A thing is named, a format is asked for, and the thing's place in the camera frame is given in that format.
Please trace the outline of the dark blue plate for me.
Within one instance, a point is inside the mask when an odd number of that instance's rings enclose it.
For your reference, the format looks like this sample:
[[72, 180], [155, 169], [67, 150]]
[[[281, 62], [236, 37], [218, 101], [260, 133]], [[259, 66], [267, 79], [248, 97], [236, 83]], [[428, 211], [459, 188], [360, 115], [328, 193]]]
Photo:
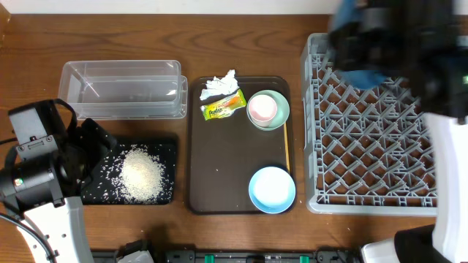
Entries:
[[[329, 33], [335, 31], [347, 23], [361, 20], [361, 12], [356, 7], [356, 0], [343, 0], [329, 23]], [[354, 88], [369, 90], [382, 84], [388, 77], [380, 72], [370, 70], [356, 70], [345, 72], [340, 70], [342, 77]]]

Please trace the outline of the green bowl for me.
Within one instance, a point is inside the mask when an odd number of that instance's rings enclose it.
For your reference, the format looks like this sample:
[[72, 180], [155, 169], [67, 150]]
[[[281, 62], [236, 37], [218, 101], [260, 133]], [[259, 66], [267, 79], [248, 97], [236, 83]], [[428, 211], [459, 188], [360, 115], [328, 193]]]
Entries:
[[[249, 113], [249, 102], [250, 100], [260, 94], [265, 94], [271, 96], [276, 104], [277, 104], [277, 113], [275, 117], [267, 122], [259, 122], [253, 119], [253, 117]], [[273, 90], [263, 90], [255, 93], [252, 98], [247, 103], [247, 116], [249, 120], [258, 128], [263, 131], [273, 131], [274, 129], [278, 129], [279, 127], [283, 126], [286, 123], [287, 119], [290, 115], [290, 106], [286, 98], [279, 93], [278, 91]]]

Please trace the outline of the pink cup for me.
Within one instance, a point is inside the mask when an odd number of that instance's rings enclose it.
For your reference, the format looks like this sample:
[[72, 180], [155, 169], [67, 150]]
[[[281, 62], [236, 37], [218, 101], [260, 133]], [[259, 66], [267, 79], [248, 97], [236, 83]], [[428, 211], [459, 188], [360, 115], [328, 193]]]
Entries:
[[249, 113], [256, 121], [267, 122], [275, 117], [277, 104], [271, 96], [260, 94], [250, 100]]

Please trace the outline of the light blue bowl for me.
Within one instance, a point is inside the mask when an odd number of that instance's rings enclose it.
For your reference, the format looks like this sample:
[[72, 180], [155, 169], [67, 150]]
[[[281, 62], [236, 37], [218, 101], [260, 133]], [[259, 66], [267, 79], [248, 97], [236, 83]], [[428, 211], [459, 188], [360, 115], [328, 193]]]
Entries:
[[292, 176], [279, 167], [264, 167], [249, 181], [249, 198], [263, 213], [280, 214], [295, 201], [296, 188]]

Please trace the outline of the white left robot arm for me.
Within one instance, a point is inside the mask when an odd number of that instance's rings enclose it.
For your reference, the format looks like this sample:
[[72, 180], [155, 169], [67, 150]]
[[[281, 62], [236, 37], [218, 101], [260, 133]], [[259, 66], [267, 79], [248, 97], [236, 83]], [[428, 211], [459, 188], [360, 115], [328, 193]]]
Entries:
[[98, 169], [116, 139], [88, 118], [73, 135], [48, 134], [18, 146], [12, 183], [19, 232], [36, 262], [114, 262], [94, 251], [84, 223], [83, 192], [97, 192]]

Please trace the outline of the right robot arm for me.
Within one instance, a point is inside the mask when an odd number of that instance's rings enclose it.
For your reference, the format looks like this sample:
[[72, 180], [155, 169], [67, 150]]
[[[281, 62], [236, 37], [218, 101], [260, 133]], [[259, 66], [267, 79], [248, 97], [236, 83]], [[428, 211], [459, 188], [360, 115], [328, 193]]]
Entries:
[[359, 89], [404, 77], [434, 149], [437, 219], [362, 247], [365, 262], [467, 260], [467, 49], [454, 1], [344, 0], [328, 39], [334, 66]]

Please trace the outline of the grey dishwasher rack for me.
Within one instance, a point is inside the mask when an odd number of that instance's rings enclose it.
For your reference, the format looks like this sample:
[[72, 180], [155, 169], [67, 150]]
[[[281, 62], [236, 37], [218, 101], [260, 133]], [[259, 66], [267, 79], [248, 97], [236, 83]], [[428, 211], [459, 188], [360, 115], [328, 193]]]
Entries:
[[316, 214], [437, 214], [433, 148], [404, 78], [370, 90], [333, 68], [326, 34], [301, 54], [306, 206]]

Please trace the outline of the clear plastic bin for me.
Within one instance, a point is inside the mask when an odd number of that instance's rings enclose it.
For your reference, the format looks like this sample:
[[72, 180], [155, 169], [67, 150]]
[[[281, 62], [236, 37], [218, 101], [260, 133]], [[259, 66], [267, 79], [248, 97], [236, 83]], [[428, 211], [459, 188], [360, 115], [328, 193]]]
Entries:
[[182, 119], [188, 81], [176, 60], [69, 61], [58, 98], [80, 120]]

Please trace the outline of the brown serving tray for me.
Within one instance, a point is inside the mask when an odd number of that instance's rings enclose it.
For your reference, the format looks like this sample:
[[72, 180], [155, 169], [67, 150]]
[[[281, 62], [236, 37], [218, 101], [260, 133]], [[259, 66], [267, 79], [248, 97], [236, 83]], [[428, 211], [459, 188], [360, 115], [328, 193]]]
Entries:
[[[246, 108], [206, 121], [200, 109], [206, 81], [198, 78], [189, 87], [186, 206], [198, 215], [258, 214], [249, 198], [249, 181], [264, 167], [286, 170], [283, 126], [258, 129]], [[293, 121], [288, 118], [286, 123], [294, 175]]]

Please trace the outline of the yellow snack wrapper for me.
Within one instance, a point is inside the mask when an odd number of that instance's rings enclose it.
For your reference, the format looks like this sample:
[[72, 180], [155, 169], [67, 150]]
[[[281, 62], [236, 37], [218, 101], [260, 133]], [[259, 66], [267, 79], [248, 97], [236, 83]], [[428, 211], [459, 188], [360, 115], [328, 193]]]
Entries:
[[219, 101], [203, 105], [200, 107], [206, 121], [211, 119], [221, 119], [230, 117], [237, 109], [245, 107], [247, 104], [241, 89]]

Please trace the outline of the wooden chopstick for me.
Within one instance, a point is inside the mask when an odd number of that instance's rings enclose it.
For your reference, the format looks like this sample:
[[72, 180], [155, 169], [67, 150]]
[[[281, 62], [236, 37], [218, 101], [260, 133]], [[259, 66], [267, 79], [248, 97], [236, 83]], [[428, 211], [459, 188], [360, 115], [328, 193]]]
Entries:
[[289, 140], [288, 140], [288, 133], [287, 133], [287, 123], [283, 125], [284, 130], [284, 150], [285, 150], [285, 159], [286, 159], [286, 170], [290, 173], [290, 153], [289, 153]]

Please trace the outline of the crumpled white tissue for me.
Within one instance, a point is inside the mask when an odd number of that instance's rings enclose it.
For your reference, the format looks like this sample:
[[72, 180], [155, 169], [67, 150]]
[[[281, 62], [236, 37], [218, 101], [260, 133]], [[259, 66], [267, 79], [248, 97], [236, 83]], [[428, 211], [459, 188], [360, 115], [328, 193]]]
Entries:
[[206, 81], [205, 88], [201, 91], [200, 100], [204, 101], [211, 96], [230, 95], [238, 89], [235, 70], [230, 69], [223, 78], [214, 77], [212, 80]]

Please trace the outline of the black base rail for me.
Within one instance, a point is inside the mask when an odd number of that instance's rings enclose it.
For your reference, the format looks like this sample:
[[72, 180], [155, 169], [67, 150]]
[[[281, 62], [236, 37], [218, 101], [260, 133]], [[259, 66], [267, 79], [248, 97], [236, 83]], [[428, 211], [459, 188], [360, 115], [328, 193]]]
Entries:
[[162, 263], [361, 263], [352, 251], [313, 251], [311, 253], [165, 251], [153, 256]]

